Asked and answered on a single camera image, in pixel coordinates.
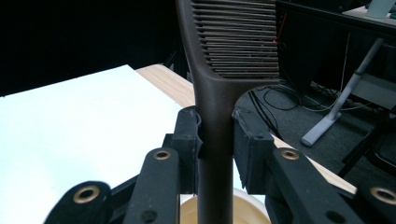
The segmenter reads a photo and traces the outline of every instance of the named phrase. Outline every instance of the comb teeth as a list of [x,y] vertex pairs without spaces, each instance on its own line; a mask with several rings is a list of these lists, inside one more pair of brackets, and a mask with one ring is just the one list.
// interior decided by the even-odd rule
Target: comb teeth
[[194,23],[207,64],[221,77],[279,75],[275,0],[195,0]]

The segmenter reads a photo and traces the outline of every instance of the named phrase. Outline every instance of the white tabletop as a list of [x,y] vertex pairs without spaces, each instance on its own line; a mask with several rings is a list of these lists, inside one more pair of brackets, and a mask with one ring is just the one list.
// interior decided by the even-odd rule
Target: white tabletop
[[396,26],[396,20],[391,19],[389,17],[390,13],[388,13],[388,15],[385,19],[375,19],[375,18],[367,17],[366,12],[367,12],[366,7],[357,7],[357,8],[351,9],[349,11],[345,11],[345,12],[343,12],[343,14],[348,15],[348,16],[358,17],[361,19],[366,19],[369,21],[378,21],[378,22],[383,22],[385,24]]
[[126,65],[0,98],[0,223],[43,223],[76,184],[137,175],[179,109]]

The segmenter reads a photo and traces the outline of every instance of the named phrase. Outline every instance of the metal stand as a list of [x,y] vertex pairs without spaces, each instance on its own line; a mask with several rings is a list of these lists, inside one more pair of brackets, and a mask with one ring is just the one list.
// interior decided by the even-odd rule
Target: metal stand
[[341,95],[338,97],[330,113],[303,136],[303,138],[301,139],[301,143],[304,146],[312,147],[315,142],[317,142],[317,140],[338,120],[338,118],[340,118],[341,113],[339,113],[339,111],[341,107],[347,100],[349,94],[352,93],[355,87],[358,85],[359,81],[361,80],[361,75],[363,75],[367,65],[378,52],[383,42],[383,38],[377,38],[375,40],[363,62],[356,70],[355,74],[353,74],[352,78],[348,81],[344,90],[341,92]]

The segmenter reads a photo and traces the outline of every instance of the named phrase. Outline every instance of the cable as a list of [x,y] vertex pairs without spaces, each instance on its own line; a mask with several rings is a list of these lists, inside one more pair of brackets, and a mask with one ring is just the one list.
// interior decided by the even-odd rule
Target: cable
[[[268,128],[278,137],[280,140],[283,140],[282,136],[280,135],[278,129],[277,129],[277,123],[274,115],[269,111],[269,109],[260,101],[259,97],[256,95],[254,91],[249,91],[248,96],[250,98],[250,101],[253,103],[254,107],[256,108],[256,111],[258,112],[259,116],[262,118],[262,120],[267,124]],[[272,116],[273,120],[275,121],[276,125],[268,118],[268,115],[265,113],[265,111],[262,108],[262,105],[266,107],[270,115]]]
[[[340,91],[339,92],[341,92],[343,90],[343,86],[344,86],[344,78],[345,78],[345,71],[346,71],[346,65],[347,65],[347,52],[348,52],[348,46],[349,46],[349,38],[350,38],[350,32],[348,33],[347,39],[346,39],[346,51],[345,51],[344,64],[343,64],[343,73],[342,73],[342,76],[341,76],[341,86],[340,86]],[[332,107],[335,105],[335,103],[337,102],[339,97],[340,97],[340,94],[337,95],[336,99],[334,100],[334,102],[331,105],[324,106],[324,108],[320,109],[320,110],[310,109],[310,108],[307,108],[305,106],[304,106],[304,108],[307,109],[307,110],[310,110],[310,111],[314,111],[314,112],[326,111],[326,110],[332,109]]]
[[342,111],[355,110],[355,109],[359,109],[359,108],[362,108],[362,107],[367,106],[367,105],[370,105],[370,104],[371,104],[371,102],[369,102],[369,103],[367,103],[367,104],[365,104],[365,105],[357,105],[357,106],[355,106],[355,107],[344,108],[344,109],[341,109],[341,110],[342,110]]
[[[288,77],[288,72],[287,72],[282,66],[279,66],[279,69],[282,70],[282,72],[285,73],[286,76]],[[292,88],[290,88],[290,87],[288,87],[288,86],[284,86],[284,85],[279,85],[279,86],[281,86],[282,88],[289,89],[289,90],[291,90],[291,91],[293,91],[293,92],[296,92],[296,90],[294,90],[294,89],[292,89]],[[335,97],[336,97],[336,93],[333,92],[332,90],[330,90],[330,89],[325,89],[325,88],[323,88],[323,87],[321,87],[321,88],[322,88],[322,90],[320,91],[321,93],[325,92],[326,95],[328,95],[328,96],[331,97],[331,98],[335,98]],[[308,106],[311,106],[311,107],[322,106],[323,103],[327,101],[327,100],[325,100],[323,103],[318,103],[318,102],[315,101],[315,103],[317,103],[317,105],[306,105],[306,104],[304,103],[303,99],[300,98],[300,96],[299,96],[298,94],[294,94],[294,96],[298,99],[298,101],[297,101],[298,104],[301,105],[301,106],[305,106],[305,107],[308,107]]]
[[[294,90],[294,89],[292,89],[292,88],[290,88],[290,87],[288,87],[288,86],[285,86],[285,85],[279,85],[278,87],[281,87],[281,88],[288,89],[288,90],[290,90],[290,91],[296,92],[296,90]],[[300,105],[300,106],[302,106],[302,107],[305,107],[305,108],[308,109],[308,110],[310,109],[310,108],[308,108],[308,106],[310,106],[310,107],[317,107],[317,106],[327,107],[327,106],[325,106],[325,105],[323,105],[323,104],[324,104],[324,102],[328,101],[328,99],[324,100],[323,103],[319,103],[318,101],[316,101],[316,100],[310,98],[309,96],[306,96],[306,95],[305,95],[304,98],[306,98],[306,99],[308,99],[308,100],[310,100],[310,101],[316,103],[316,105],[306,105],[306,104],[303,102],[302,98],[299,97],[297,94],[293,94],[293,93],[291,93],[291,92],[285,92],[285,91],[283,91],[283,92],[286,93],[286,94],[289,94],[289,95],[290,95],[290,98],[291,98],[292,100],[293,100],[293,98],[294,98],[294,100],[296,101],[296,104],[297,104],[297,105]]]
[[314,91],[319,91],[320,93],[323,93],[323,94],[327,95],[330,98],[333,98],[333,99],[337,98],[337,91],[329,89],[329,88],[322,87],[319,84],[315,83],[314,81],[312,81],[312,83],[311,83],[311,88]]
[[[260,90],[258,90],[258,91],[265,91],[265,90],[268,90],[268,91],[266,91],[266,92],[264,93],[264,95],[262,96],[262,99],[263,99],[264,102],[267,103],[269,106],[271,106],[271,107],[273,107],[273,108],[275,108],[275,109],[278,109],[278,110],[283,110],[283,111],[288,111],[288,110],[294,109],[297,105],[299,105],[299,103],[298,103],[298,102],[299,102],[299,97],[296,96],[295,94],[292,94],[292,93],[290,93],[290,92],[285,91],[285,90],[282,89],[281,87],[282,87],[282,85],[279,85],[278,87],[269,86],[269,87],[265,87],[265,88],[263,88],[263,89],[260,89]],[[292,107],[289,107],[289,108],[281,108],[281,107],[278,107],[278,106],[275,106],[275,105],[271,104],[271,103],[267,100],[267,95],[268,95],[268,93],[271,92],[271,91],[278,91],[278,92],[284,93],[286,96],[288,96],[289,98],[291,98],[291,100],[294,102],[294,105],[293,105]]]

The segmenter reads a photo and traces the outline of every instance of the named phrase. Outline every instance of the dark background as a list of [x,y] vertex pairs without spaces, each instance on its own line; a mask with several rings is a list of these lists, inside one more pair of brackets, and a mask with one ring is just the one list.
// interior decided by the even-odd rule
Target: dark background
[[162,63],[176,37],[173,0],[1,0],[0,96]]
[[[294,0],[293,3],[341,13],[370,3],[370,0]],[[283,27],[278,32],[280,72],[294,89],[305,95],[312,81],[340,91],[361,64],[376,36],[350,31],[333,22],[316,20],[302,14],[279,12]],[[387,40],[375,55],[366,73],[394,80],[396,73],[396,42]]]

